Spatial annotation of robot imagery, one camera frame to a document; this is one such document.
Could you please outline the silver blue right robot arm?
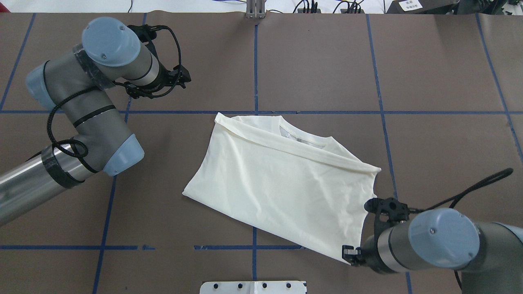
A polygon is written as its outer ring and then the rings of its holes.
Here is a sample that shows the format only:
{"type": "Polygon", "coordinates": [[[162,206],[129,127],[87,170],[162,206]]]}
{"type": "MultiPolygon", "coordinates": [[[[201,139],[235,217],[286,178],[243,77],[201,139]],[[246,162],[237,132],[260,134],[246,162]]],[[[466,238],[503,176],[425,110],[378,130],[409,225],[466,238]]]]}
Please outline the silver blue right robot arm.
{"type": "Polygon", "coordinates": [[[452,208],[378,229],[361,247],[342,246],[342,258],[383,275],[433,268],[461,272],[463,294],[522,292],[521,227],[474,222],[452,208]]]}

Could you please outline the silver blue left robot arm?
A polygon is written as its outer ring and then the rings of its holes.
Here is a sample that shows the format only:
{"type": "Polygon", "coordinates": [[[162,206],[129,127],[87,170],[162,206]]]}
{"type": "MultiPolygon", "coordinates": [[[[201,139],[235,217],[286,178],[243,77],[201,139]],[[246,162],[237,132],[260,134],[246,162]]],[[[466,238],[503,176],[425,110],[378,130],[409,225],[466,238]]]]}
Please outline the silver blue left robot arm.
{"type": "Polygon", "coordinates": [[[125,25],[112,17],[89,22],[71,52],[26,76],[30,95],[49,110],[50,145],[1,176],[1,225],[98,172],[115,176],[144,158],[109,89],[155,99],[190,81],[172,28],[125,25]]]}

